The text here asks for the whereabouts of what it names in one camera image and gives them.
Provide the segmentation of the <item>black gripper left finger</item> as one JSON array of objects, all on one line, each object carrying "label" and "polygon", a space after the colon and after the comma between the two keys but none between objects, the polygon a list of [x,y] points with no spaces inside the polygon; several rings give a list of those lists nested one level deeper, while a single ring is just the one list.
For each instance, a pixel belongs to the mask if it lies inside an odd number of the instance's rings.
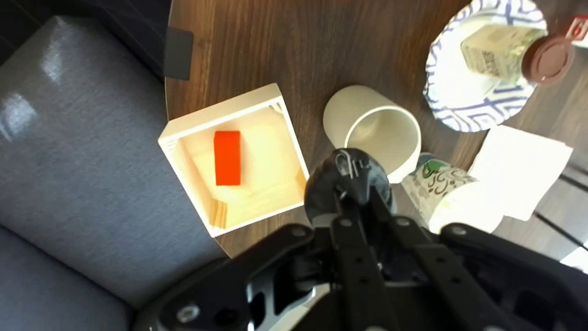
[{"label": "black gripper left finger", "polygon": [[366,242],[360,210],[344,207],[333,223],[340,297],[351,331],[392,331],[384,280]]}]

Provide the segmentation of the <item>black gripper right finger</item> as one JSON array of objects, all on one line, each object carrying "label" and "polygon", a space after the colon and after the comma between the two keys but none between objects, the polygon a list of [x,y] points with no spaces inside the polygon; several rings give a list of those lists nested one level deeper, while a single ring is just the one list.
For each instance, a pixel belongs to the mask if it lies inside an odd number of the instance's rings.
[{"label": "black gripper right finger", "polygon": [[393,216],[379,196],[366,207],[366,236],[384,278],[406,293],[399,308],[412,331],[515,331],[461,260],[415,221]]}]

